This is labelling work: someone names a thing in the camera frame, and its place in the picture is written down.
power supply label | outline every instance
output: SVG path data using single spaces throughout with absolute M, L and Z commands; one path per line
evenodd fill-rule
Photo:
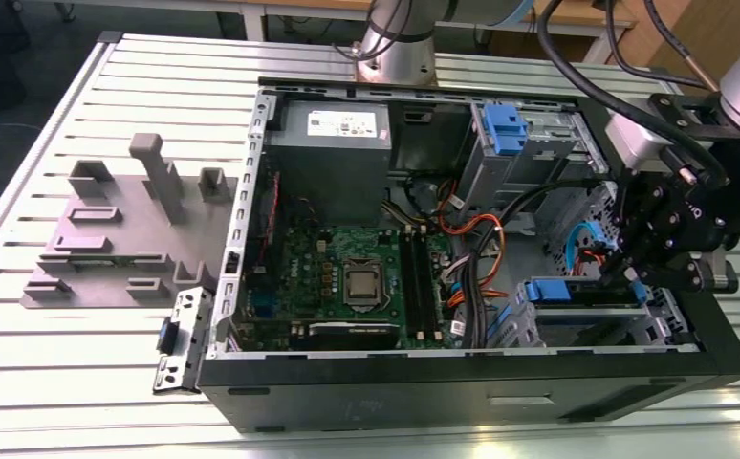
M 308 135 L 375 138 L 375 113 L 315 110 L 308 114 Z

motherboard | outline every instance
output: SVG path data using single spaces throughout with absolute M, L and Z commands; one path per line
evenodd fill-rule
M 291 228 L 276 283 L 250 289 L 238 342 L 251 350 L 452 346 L 438 281 L 450 241 L 419 229 Z

floor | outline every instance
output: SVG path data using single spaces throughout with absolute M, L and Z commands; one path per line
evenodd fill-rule
M 104 30 L 128 33 L 244 39 L 239 15 L 200 11 L 144 10 L 118 7 L 75 7 L 75 22 L 60 21 L 52 4 L 26 2 L 20 19 L 31 47 L 11 55 L 27 98 L 0 111 L 0 193 L 32 146 L 39 130 L 62 98 L 80 64 Z M 348 45 L 362 38 L 364 24 L 306 18 L 268 18 L 271 41 Z M 476 54 L 482 47 L 468 29 L 442 29 L 435 35 L 439 52 Z

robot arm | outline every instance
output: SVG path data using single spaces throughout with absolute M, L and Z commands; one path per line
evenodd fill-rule
M 607 133 L 622 158 L 614 207 L 620 232 L 603 282 L 639 278 L 672 290 L 734 293 L 739 282 L 726 253 L 740 238 L 740 60 L 720 93 L 654 95 L 644 108 L 707 147 L 727 181 L 710 186 L 706 169 L 682 145 L 612 115 Z M 666 172 L 652 171 L 652 163 Z
M 532 0 L 375 0 L 362 46 L 346 56 L 366 81 L 431 84 L 435 22 L 507 24 L 520 21 L 531 6 Z

white table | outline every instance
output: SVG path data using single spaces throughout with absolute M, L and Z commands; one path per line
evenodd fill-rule
M 576 94 L 543 61 L 440 55 L 446 87 Z M 623 97 L 670 87 L 582 66 Z M 100 158 L 140 174 L 134 132 L 160 132 L 184 173 L 242 168 L 256 79 L 351 79 L 328 47 L 127 35 L 90 54 L 0 199 L 0 452 L 67 457 L 496 459 L 740 458 L 740 382 L 603 425 L 240 435 L 199 396 L 151 394 L 166 309 L 26 310 L 18 303 L 71 194 L 67 175 Z M 740 273 L 740 246 L 730 257 Z M 740 293 L 720 297 L 740 337 Z
M 62 2 L 55 0 L 30 0 L 38 2 L 54 3 L 62 13 L 64 20 L 68 9 L 62 7 Z M 262 4 L 262 3 L 240 3 L 226 0 L 71 0 L 68 2 L 84 5 L 103 5 L 112 7 L 138 7 L 158 8 L 163 10 L 186 10 L 186 11 L 214 11 L 230 12 L 243 15 L 246 22 L 246 35 L 248 41 L 266 41 L 266 21 L 268 15 L 276 16 L 298 16 L 298 17 L 319 17 L 324 19 L 344 19 L 351 21 L 364 21 L 367 12 L 359 10 L 318 8 L 318 7 L 296 7 L 288 5 Z M 526 32 L 528 25 L 524 23 L 515 25 L 474 25 L 439 22 L 439 27 L 462 27 L 466 29 L 478 28 L 480 31 L 511 31 Z M 634 26 L 628 21 L 615 21 L 615 33 L 618 41 L 622 39 L 626 31 Z M 611 56 L 611 47 L 608 45 L 608 34 L 604 25 L 576 25 L 576 24 L 555 24 L 548 25 L 548 31 L 552 34 L 570 36 L 594 37 L 595 41 L 588 50 L 588 54 L 583 62 L 590 64 L 603 64 Z

